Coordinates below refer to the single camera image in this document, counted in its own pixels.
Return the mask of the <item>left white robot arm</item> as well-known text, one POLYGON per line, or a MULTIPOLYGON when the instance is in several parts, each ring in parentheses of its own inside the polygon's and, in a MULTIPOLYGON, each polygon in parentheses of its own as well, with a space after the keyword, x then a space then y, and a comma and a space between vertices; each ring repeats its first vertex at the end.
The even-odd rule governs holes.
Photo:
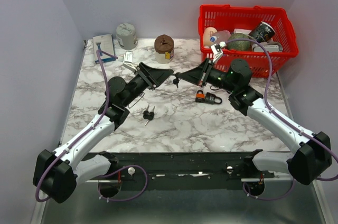
POLYGON ((92 121, 73 139, 53 151, 43 150, 37 157, 33 184, 35 199, 46 202, 53 199, 63 203, 77 185, 93 178, 120 178, 123 168, 112 154, 103 152, 84 161, 84 157, 102 139, 113 133, 129 115, 128 105, 146 89, 154 90, 174 71, 151 68, 140 63, 135 76, 126 82, 122 77, 105 78, 105 101, 92 121))

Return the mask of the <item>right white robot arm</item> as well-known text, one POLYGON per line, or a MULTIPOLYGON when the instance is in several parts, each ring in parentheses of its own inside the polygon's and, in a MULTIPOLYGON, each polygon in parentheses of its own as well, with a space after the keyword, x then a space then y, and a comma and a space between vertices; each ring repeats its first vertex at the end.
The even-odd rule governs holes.
POLYGON ((246 176, 253 178, 261 171, 273 171, 290 174, 297 182, 309 185, 332 164, 330 138, 324 132, 313 133, 273 108, 250 86, 251 76, 249 64, 242 59, 233 60, 227 72, 216 69, 211 60, 205 59, 198 67, 176 74, 178 79, 196 86, 209 83, 229 92, 235 110, 263 125, 290 150, 290 153, 258 151, 243 164, 246 176))

